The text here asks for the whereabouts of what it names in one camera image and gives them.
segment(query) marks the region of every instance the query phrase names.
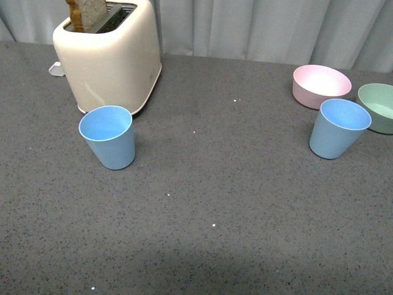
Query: white curtain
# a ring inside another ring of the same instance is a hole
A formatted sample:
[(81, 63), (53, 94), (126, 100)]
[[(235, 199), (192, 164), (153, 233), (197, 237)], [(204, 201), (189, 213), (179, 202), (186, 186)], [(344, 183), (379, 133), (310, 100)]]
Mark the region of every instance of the white curtain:
[[(163, 53), (393, 71), (393, 0), (150, 1)], [(0, 0), (0, 40), (51, 44), (67, 16), (65, 0)]]

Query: speckled countertop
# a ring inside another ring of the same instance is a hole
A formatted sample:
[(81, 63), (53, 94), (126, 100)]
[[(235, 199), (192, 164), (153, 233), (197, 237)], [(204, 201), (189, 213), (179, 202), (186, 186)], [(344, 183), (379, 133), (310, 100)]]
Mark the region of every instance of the speckled countertop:
[(55, 61), (0, 42), (1, 294), (393, 293), (393, 136), (314, 155), (296, 66), (163, 57), (111, 171)]

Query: toaster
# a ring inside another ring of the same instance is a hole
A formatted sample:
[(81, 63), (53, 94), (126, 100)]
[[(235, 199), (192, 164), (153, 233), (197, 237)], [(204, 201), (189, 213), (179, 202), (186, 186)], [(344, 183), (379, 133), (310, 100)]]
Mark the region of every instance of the toaster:
[(146, 104), (160, 75), (160, 44), (149, 0), (107, 1), (107, 15), (84, 33), (70, 18), (53, 32), (53, 45), (83, 113), (105, 105), (132, 114)]

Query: bread slice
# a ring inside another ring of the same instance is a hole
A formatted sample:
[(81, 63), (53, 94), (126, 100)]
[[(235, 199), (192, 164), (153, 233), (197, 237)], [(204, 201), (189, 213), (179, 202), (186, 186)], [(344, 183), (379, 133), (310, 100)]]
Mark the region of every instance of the bread slice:
[(69, 18), (75, 32), (86, 32), (107, 13), (105, 0), (66, 0), (66, 2), (69, 5)]

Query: blue cup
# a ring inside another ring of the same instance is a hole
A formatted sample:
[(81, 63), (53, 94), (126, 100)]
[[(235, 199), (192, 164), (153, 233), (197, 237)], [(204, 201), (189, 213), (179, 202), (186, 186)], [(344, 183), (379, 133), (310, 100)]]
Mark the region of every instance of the blue cup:
[(96, 108), (82, 118), (79, 132), (106, 168), (123, 169), (134, 161), (133, 118), (127, 109)]
[(309, 146), (319, 157), (335, 159), (359, 138), (371, 121), (370, 114), (352, 101), (326, 100), (319, 109)]

